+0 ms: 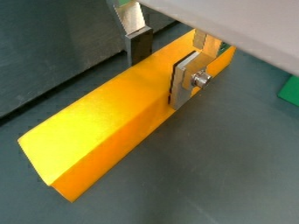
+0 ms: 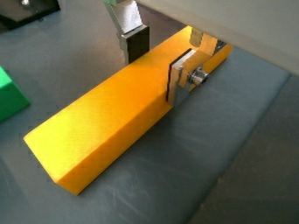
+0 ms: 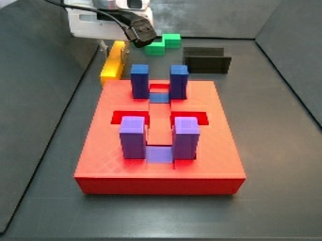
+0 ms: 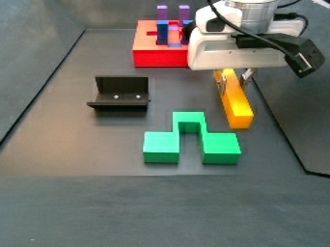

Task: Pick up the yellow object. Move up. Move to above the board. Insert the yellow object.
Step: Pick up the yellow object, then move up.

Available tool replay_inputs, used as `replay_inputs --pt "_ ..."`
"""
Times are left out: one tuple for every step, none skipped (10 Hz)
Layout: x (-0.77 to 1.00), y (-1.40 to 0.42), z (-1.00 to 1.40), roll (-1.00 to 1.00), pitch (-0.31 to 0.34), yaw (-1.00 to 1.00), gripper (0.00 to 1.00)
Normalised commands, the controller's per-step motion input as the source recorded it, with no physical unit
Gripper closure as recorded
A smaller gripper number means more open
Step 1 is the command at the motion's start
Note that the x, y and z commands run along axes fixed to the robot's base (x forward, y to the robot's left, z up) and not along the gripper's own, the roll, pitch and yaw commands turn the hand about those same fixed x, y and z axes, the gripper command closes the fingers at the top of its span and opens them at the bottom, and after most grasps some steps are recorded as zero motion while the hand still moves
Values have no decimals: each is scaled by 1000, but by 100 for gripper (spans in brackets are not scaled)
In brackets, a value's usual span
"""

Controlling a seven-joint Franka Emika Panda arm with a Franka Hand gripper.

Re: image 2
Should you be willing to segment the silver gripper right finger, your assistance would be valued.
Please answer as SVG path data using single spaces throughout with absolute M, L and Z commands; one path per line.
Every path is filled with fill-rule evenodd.
M 170 64 L 166 100 L 173 107 L 204 85 L 228 59 L 228 43 L 196 28 L 192 29 L 190 43 L 194 49 L 190 48 Z

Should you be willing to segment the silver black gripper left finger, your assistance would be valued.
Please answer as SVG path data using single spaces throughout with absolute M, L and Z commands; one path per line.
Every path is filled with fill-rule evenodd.
M 113 18 L 126 63 L 150 51 L 150 27 L 145 25 L 135 0 L 103 0 Z

